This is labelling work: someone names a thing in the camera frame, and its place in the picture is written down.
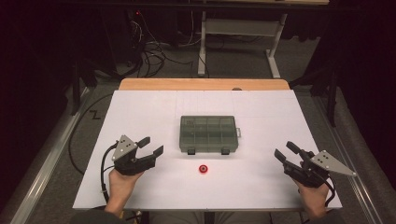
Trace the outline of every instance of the white table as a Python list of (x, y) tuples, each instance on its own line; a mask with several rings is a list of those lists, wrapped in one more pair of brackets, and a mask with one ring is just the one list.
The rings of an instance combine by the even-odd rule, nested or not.
[[(239, 148), (229, 156), (181, 153), (181, 115), (235, 116), (242, 133)], [(294, 163), (301, 159), (286, 148), (287, 141), (318, 153), (293, 91), (115, 91), (73, 208), (106, 203), (100, 164), (122, 134), (134, 141), (151, 137), (138, 158), (164, 146), (156, 167), (138, 180), (126, 204), (137, 210), (302, 210), (297, 187), (283, 174), (274, 151)], [(113, 164), (112, 153), (106, 167)], [(202, 164), (208, 167), (204, 175), (198, 171)], [(341, 206), (338, 196), (329, 205)]]

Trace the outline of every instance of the plastic storage box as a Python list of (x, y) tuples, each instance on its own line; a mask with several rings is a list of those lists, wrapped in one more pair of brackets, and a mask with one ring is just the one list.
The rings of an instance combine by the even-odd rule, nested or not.
[(233, 116), (182, 116), (179, 146), (182, 152), (220, 152), (229, 155), (238, 148)]

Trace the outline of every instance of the wooden table edge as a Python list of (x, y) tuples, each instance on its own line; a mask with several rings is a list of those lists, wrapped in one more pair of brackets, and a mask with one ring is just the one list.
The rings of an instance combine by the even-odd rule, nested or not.
[(284, 79), (238, 78), (125, 78), (121, 91), (286, 91)]

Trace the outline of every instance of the human hand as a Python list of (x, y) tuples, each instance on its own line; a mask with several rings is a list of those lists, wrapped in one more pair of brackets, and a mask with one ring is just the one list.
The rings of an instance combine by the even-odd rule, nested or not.
[(327, 187), (326, 184), (322, 184), (317, 189), (309, 188), (295, 179), (292, 180), (298, 186), (304, 209), (308, 214), (309, 219), (315, 220), (326, 216), (325, 203), (329, 187)]
[(137, 179), (143, 173), (144, 172), (137, 175), (122, 175), (120, 172), (113, 169), (108, 174), (108, 179), (110, 182), (110, 197), (108, 199), (105, 211), (119, 217), (123, 207), (131, 197)]

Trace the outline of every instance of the sleeve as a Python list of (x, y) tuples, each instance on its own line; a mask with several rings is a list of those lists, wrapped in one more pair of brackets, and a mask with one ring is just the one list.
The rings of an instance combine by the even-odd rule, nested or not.
[(92, 209), (78, 213), (72, 217), (70, 224), (126, 224), (127, 222), (119, 219), (111, 213), (103, 210)]
[(326, 217), (308, 221), (306, 224), (345, 224), (345, 221), (338, 210), (332, 210), (326, 215)]

